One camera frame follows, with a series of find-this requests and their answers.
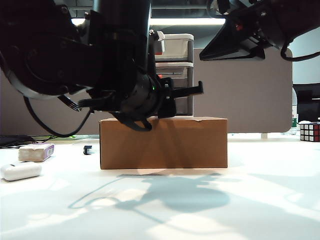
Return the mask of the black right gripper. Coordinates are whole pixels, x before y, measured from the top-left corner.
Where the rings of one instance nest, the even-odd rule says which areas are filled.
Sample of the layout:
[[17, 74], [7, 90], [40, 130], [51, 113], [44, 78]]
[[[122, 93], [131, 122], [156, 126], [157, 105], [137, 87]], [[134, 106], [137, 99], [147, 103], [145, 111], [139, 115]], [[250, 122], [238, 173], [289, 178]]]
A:
[[262, 48], [281, 49], [300, 35], [300, 4], [294, 0], [260, 0], [238, 8], [200, 52], [202, 61], [263, 60]]

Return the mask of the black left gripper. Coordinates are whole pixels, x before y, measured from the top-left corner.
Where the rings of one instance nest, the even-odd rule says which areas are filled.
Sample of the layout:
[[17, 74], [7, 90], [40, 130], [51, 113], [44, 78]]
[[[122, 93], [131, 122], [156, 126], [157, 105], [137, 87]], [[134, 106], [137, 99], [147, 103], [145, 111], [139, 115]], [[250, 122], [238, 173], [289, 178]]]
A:
[[136, 84], [128, 99], [120, 105], [111, 97], [88, 98], [78, 102], [78, 108], [91, 108], [94, 111], [119, 111], [113, 116], [122, 124], [138, 132], [152, 130], [147, 118], [156, 115], [159, 119], [171, 118], [177, 114], [176, 98], [201, 95], [204, 93], [203, 82], [198, 86], [174, 89], [170, 77], [152, 79], [144, 76]]

